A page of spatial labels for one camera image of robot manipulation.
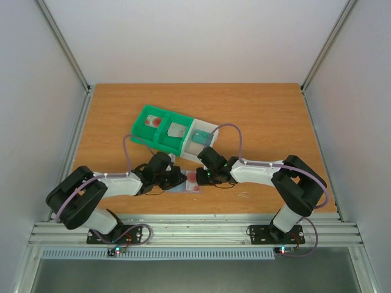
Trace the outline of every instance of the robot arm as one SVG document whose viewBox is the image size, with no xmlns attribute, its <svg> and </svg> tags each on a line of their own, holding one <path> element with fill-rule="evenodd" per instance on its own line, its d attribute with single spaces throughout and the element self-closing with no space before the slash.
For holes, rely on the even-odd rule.
<svg viewBox="0 0 391 293">
<path fill-rule="evenodd" d="M 287 233 L 302 217 L 311 215 L 323 190 L 309 177 L 275 165 L 288 165 L 304 170 L 326 186 L 324 180 L 297 156 L 288 156 L 286 160 L 276 162 L 241 162 L 237 157 L 226 160 L 211 147 L 206 147 L 198 158 L 205 166 L 197 169 L 199 185 L 251 182 L 274 186 L 277 189 L 285 204 L 269 225 L 270 234 L 276 243 L 282 243 Z M 292 180 L 297 177 L 298 183 Z"/>
<path fill-rule="evenodd" d="M 146 194 L 154 186 L 166 190 L 186 179 L 167 154 L 158 152 L 148 164 L 126 174 L 101 174 L 81 166 L 47 196 L 46 204 L 56 214 L 60 211 L 59 219 L 68 229 L 85 226 L 109 235 L 108 239 L 116 239 L 123 232 L 123 224 L 112 212 L 97 208 L 102 198 Z M 88 180 L 91 182 L 65 204 L 75 189 Z"/>
</svg>

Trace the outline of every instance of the black mounting plate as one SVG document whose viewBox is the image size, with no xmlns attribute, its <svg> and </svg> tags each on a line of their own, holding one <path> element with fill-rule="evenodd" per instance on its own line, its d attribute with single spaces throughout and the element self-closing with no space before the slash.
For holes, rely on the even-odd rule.
<svg viewBox="0 0 391 293">
<path fill-rule="evenodd" d="M 123 225 L 122 226 L 122 231 L 125 232 L 127 229 L 133 227 L 134 225 Z M 137 227 L 135 229 L 130 230 L 127 234 L 129 234 L 132 237 L 131 244 L 137 244 L 140 243 L 141 241 L 141 236 L 142 236 L 142 227 Z M 111 241 L 110 237 L 107 237 L 107 235 L 102 235 L 101 237 L 106 240 L 106 241 Z M 127 244 L 129 242 L 129 237 L 124 235 L 122 238 L 118 239 L 115 243 L 113 244 Z M 102 245 L 107 245 L 106 243 L 102 242 L 102 240 L 99 239 L 99 237 L 92 231 L 88 230 L 88 235 L 87 235 L 87 244 L 102 244 Z"/>
<path fill-rule="evenodd" d="M 251 244 L 297 244 L 296 240 L 290 236 L 290 234 L 294 234 L 298 237 L 299 243 L 304 244 L 304 234 L 300 236 L 300 232 L 303 232 L 303 228 L 301 225 L 293 226 L 290 233 L 287 234 L 286 238 L 281 242 L 277 243 L 270 235 L 269 225 L 251 225 L 247 229 L 247 233 L 250 236 Z"/>
</svg>

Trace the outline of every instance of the wooden table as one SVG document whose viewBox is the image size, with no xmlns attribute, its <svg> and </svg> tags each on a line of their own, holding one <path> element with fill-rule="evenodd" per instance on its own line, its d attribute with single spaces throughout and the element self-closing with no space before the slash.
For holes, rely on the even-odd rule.
<svg viewBox="0 0 391 293">
<path fill-rule="evenodd" d="M 98 84 L 75 168 L 87 165 L 96 172 L 125 172 L 122 138 L 146 104 L 217 125 L 234 123 L 243 132 L 246 159 L 276 161 L 295 154 L 326 178 L 297 84 Z M 235 129 L 221 129 L 214 148 L 226 158 L 237 156 Z M 142 145 L 128 142 L 128 151 L 133 166 L 150 160 L 150 153 Z M 185 170 L 200 166 L 181 158 L 176 164 Z M 275 188 L 242 183 L 232 189 L 205 186 L 199 194 L 164 192 L 159 196 L 107 198 L 99 207 L 124 214 L 202 214 L 274 213 L 282 205 Z M 320 211 L 335 212 L 334 202 Z"/>
</svg>

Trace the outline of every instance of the metal corner post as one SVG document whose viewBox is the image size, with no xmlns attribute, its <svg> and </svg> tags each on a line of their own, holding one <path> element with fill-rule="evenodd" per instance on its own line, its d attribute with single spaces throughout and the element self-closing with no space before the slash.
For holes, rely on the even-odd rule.
<svg viewBox="0 0 391 293">
<path fill-rule="evenodd" d="M 320 65 L 322 64 L 322 61 L 326 58 L 328 52 L 330 51 L 332 45 L 340 34 L 343 26 L 345 25 L 346 21 L 348 20 L 348 17 L 350 16 L 351 12 L 353 11 L 353 8 L 356 6 L 358 1 L 359 0 L 347 0 L 344 8 L 341 11 L 341 14 L 338 16 L 337 22 L 332 28 L 329 36 L 327 37 L 326 42 L 324 43 L 322 49 L 320 50 L 320 53 L 318 54 L 318 57 L 316 57 L 315 62 L 310 69 L 310 72 L 308 73 L 307 77 L 303 82 L 303 85 L 301 86 L 302 91 L 305 91 L 310 85 L 313 77 L 315 76 Z"/>
<path fill-rule="evenodd" d="M 81 85 L 83 86 L 86 93 L 89 91 L 89 85 L 86 80 L 86 78 L 83 75 L 83 72 L 81 71 L 75 57 L 73 56 L 70 48 L 67 45 L 67 42 L 64 39 L 64 36 L 62 35 L 58 25 L 56 24 L 49 7 L 47 6 L 46 2 L 44 0 L 34 0 L 39 9 L 42 12 L 43 17 L 45 18 L 46 22 L 48 23 L 48 26 L 50 27 L 54 37 L 58 41 L 60 47 L 62 48 L 64 54 L 66 55 L 68 61 L 71 63 L 71 66 L 73 70 L 75 71 L 76 75 L 78 76 Z"/>
</svg>

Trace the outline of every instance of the gray floor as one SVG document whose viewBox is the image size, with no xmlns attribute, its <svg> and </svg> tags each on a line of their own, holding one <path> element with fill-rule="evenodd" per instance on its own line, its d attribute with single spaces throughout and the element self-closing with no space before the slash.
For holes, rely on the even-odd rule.
<svg viewBox="0 0 391 293">
<path fill-rule="evenodd" d="M 36 293 L 361 292 L 347 248 L 270 261 L 41 261 Z"/>
</svg>

